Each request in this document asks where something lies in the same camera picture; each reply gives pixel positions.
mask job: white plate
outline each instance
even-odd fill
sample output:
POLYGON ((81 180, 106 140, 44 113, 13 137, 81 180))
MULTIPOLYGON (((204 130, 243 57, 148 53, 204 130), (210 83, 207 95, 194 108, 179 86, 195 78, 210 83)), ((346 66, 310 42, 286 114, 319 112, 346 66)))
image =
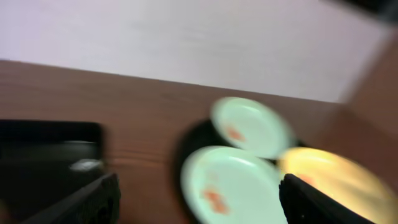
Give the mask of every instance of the white plate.
POLYGON ((223 98, 214 104, 211 121, 232 146, 257 157, 277 159, 293 146, 294 138, 287 123, 270 108, 253 100, 223 98))
POLYGON ((279 182, 272 164, 224 146, 199 149, 185 161, 181 174, 185 200, 208 224, 287 223, 279 182))

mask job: dish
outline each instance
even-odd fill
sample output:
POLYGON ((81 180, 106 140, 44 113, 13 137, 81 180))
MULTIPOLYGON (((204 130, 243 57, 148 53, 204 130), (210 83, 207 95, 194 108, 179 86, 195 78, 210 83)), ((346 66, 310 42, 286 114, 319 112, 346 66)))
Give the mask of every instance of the dish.
POLYGON ((287 223, 279 171, 246 151, 209 146, 182 167, 182 192, 202 223, 287 223))
POLYGON ((287 123, 276 112, 253 100, 220 99, 212 107, 211 121, 230 145, 257 157, 277 159, 294 145, 287 123))
POLYGON ((351 211, 374 223, 395 223, 397 197, 374 174, 330 152, 295 148, 279 161, 283 173, 294 174, 351 211))

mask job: black tray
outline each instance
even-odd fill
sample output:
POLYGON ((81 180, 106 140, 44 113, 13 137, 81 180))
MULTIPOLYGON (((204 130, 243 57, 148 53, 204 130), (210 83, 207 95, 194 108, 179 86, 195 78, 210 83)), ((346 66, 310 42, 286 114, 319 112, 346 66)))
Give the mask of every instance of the black tray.
MULTIPOLYGON (((187 214, 190 223, 200 222, 196 219, 195 215, 189 209, 189 206, 184 199, 180 181, 181 170, 183 163, 190 154, 206 146, 231 146, 218 134, 210 119, 206 119, 204 121, 198 122, 197 124, 194 124, 179 140, 174 153, 172 163, 173 185, 174 189, 176 190, 178 202, 182 206, 183 211, 187 214)), ((306 145, 301 141, 297 141, 296 146, 306 147, 306 145)), ((276 165, 275 160, 264 160, 267 160, 268 162, 276 165)))

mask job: sauce stain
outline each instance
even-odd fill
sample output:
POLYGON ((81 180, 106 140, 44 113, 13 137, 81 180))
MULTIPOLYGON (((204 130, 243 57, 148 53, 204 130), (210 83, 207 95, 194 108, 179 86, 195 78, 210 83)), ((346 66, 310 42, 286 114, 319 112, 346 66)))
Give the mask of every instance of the sauce stain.
POLYGON ((242 141, 242 142, 244 142, 246 139, 244 138, 244 136, 241 134, 241 133, 239 133, 234 127, 232 127, 231 125, 228 125, 227 127, 226 127, 226 132, 227 132, 227 135, 230 137, 230 138, 232 138, 232 139, 234 139, 234 140, 237 140, 237 141, 242 141))
POLYGON ((215 213, 227 215, 229 213, 228 207, 225 205, 222 196, 215 190, 207 189, 203 192, 207 201, 209 201, 212 210, 215 213))

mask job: wooden tabletop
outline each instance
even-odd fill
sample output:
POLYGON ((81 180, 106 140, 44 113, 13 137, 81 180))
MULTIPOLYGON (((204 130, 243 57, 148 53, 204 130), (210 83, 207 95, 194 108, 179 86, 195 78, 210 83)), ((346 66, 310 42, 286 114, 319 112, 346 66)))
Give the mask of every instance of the wooden tabletop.
POLYGON ((308 145, 354 159, 398 190, 397 139, 340 105, 0 61, 0 119, 103 125, 106 158, 120 178, 122 224, 187 221, 170 178, 175 145, 224 96, 269 105, 308 145))

